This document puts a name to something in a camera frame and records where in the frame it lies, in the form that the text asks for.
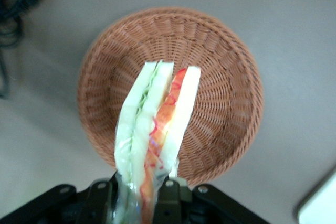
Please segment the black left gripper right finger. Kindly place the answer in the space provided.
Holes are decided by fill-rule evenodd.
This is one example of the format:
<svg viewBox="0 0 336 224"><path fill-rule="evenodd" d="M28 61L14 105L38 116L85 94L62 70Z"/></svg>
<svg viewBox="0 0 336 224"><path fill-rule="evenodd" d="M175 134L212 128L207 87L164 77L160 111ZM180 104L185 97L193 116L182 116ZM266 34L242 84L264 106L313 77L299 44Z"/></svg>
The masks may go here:
<svg viewBox="0 0 336 224"><path fill-rule="evenodd" d="M153 223L189 223L192 192L185 179L167 177L159 189Z"/></svg>

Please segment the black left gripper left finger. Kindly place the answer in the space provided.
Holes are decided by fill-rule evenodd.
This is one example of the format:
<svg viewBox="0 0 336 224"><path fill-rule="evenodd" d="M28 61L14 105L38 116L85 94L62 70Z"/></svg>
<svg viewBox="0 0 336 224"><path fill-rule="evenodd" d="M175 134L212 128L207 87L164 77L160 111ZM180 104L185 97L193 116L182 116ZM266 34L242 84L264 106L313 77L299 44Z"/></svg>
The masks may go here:
<svg viewBox="0 0 336 224"><path fill-rule="evenodd" d="M113 223L113 212L118 196L116 173L111 178L91 183L77 223Z"/></svg>

